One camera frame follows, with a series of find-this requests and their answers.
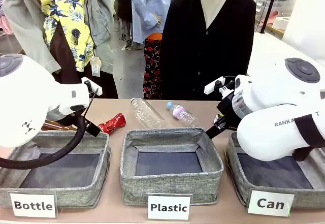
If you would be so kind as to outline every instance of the denim jacket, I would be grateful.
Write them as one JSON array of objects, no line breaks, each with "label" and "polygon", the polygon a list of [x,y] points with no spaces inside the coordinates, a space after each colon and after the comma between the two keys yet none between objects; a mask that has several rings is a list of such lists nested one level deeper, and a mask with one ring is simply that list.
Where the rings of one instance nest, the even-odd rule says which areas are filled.
[{"label": "denim jacket", "polygon": [[[153,33],[163,33],[168,13],[169,0],[132,0],[133,41],[143,41]],[[161,25],[153,15],[162,18]]]},{"label": "denim jacket", "polygon": [[[4,0],[4,11],[12,30],[26,55],[50,73],[61,69],[44,42],[45,16],[38,0]],[[84,6],[96,56],[102,61],[101,71],[113,72],[113,53],[109,37],[113,29],[111,0],[87,0]]]}]

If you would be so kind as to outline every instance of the beige t-shirt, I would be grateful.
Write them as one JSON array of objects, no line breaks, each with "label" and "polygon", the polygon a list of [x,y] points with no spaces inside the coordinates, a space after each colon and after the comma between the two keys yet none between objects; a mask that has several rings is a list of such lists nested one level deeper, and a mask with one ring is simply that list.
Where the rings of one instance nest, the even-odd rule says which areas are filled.
[{"label": "beige t-shirt", "polygon": [[226,0],[201,0],[206,28],[210,26],[220,12]]}]

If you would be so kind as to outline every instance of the clear plastic bottle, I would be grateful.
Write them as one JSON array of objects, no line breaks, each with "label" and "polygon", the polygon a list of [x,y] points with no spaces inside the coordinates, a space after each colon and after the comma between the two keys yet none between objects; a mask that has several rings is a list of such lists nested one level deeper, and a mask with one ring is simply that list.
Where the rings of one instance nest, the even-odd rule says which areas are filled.
[{"label": "clear plastic bottle", "polygon": [[131,99],[131,106],[136,118],[144,127],[149,129],[167,127],[162,116],[144,99]]},{"label": "clear plastic bottle", "polygon": [[173,114],[173,116],[175,116],[178,120],[183,121],[187,126],[196,126],[198,119],[181,105],[168,102],[167,108]]}]

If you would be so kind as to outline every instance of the gray circular cap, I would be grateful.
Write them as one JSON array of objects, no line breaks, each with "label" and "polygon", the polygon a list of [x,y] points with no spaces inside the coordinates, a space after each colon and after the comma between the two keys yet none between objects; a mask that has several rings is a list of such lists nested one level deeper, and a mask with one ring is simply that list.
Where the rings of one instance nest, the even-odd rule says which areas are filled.
[{"label": "gray circular cap", "polygon": [[11,74],[22,64],[23,56],[19,54],[8,54],[0,56],[0,77]]},{"label": "gray circular cap", "polygon": [[292,75],[301,81],[306,83],[318,83],[320,81],[317,68],[305,60],[288,58],[285,60],[285,66]]}]

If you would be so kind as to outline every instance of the fabric basket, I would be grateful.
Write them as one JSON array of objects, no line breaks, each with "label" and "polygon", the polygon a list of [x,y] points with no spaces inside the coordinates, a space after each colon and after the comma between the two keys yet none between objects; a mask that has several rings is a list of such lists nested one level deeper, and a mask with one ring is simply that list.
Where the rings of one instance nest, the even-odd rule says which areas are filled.
[{"label": "fabric basket", "polygon": [[192,205],[217,203],[222,160],[202,128],[126,133],[120,165],[123,202],[146,205],[148,193],[193,194]]},{"label": "fabric basket", "polygon": [[236,193],[244,206],[249,204],[251,191],[258,190],[294,194],[292,207],[296,209],[325,208],[323,149],[314,149],[303,162],[296,162],[291,155],[262,162],[245,154],[236,133],[232,133],[225,158]]},{"label": "fabric basket", "polygon": [[[8,159],[25,161],[40,158],[63,148],[75,131],[42,131],[29,143],[15,148]],[[93,208],[102,193],[110,161],[109,136],[96,138],[85,133],[68,155],[47,166],[32,170],[0,168],[0,205],[11,207],[8,192],[55,192],[60,208]]]}]

